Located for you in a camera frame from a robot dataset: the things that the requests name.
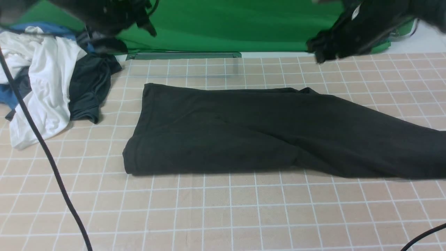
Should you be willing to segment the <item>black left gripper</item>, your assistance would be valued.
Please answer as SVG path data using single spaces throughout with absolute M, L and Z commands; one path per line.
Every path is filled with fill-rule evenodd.
M 118 35 L 134 24 L 152 37 L 157 31 L 150 21 L 154 6 L 149 0 L 50 0 L 88 27 L 104 35 Z M 90 36 L 87 48 L 96 54 L 127 54 L 127 45 L 117 38 Z

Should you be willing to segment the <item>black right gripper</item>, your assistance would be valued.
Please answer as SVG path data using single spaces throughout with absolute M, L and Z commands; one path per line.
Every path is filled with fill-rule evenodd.
M 417 16 L 417 0 L 343 0 L 344 12 L 329 30 L 306 42 L 317 64 L 369 54 L 376 43 Z

